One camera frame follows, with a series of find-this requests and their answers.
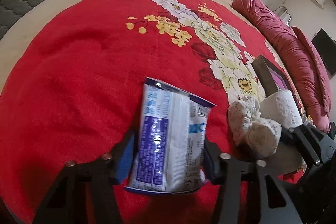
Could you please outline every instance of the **wall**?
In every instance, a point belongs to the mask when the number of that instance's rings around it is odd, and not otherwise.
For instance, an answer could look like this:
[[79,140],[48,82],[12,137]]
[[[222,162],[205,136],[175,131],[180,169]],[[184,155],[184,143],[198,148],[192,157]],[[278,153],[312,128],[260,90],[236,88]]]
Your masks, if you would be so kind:
[[[312,39],[314,34],[323,28],[336,40],[336,6],[332,0],[326,0],[324,9],[319,8],[310,0],[263,0],[263,2],[271,10],[285,6],[292,16],[290,25],[299,27],[309,39]],[[329,119],[336,122],[336,76],[330,79],[330,86],[333,101]]]

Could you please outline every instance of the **black screen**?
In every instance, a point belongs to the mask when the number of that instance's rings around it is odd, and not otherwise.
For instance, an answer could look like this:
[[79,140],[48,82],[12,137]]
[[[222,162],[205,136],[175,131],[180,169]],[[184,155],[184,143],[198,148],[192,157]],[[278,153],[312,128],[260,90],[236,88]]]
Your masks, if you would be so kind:
[[336,43],[321,29],[313,38],[312,43],[319,52],[325,68],[331,75],[336,73]]

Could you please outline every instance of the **red bedsheet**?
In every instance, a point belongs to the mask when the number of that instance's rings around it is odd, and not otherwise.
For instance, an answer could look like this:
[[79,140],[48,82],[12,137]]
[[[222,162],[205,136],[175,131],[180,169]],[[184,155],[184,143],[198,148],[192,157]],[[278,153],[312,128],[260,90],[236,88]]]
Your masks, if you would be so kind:
[[[34,38],[0,97],[1,197],[31,223],[67,160],[91,161],[122,138],[145,76],[217,104],[206,134],[238,156],[227,108],[245,94],[263,97],[250,71],[259,54],[275,63],[259,32],[210,0],[83,0],[68,8]],[[217,190],[147,197],[116,186],[115,195],[125,223],[197,224],[210,222]]]

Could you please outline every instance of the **screw head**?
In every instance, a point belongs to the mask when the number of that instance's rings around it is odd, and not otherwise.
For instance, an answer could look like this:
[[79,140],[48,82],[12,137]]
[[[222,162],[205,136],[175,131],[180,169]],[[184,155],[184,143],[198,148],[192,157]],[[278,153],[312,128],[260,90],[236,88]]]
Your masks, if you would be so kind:
[[67,167],[73,167],[73,166],[76,165],[76,162],[75,162],[74,160],[68,160],[68,161],[65,163],[65,165],[66,165]]
[[223,160],[229,160],[229,159],[231,159],[231,155],[228,154],[228,153],[221,153],[219,156]]
[[103,160],[110,160],[112,159],[112,155],[110,153],[105,153],[101,156]]
[[265,167],[265,166],[266,166],[266,161],[264,161],[264,160],[257,160],[257,164],[258,164],[260,167]]

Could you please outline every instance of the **plastic package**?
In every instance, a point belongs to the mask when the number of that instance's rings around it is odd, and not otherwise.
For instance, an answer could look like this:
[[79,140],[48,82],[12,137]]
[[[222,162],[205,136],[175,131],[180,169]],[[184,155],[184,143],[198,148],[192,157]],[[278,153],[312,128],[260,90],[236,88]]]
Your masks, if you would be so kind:
[[139,152],[127,190],[185,193],[204,182],[200,170],[205,127],[213,107],[194,94],[146,78],[139,132]]

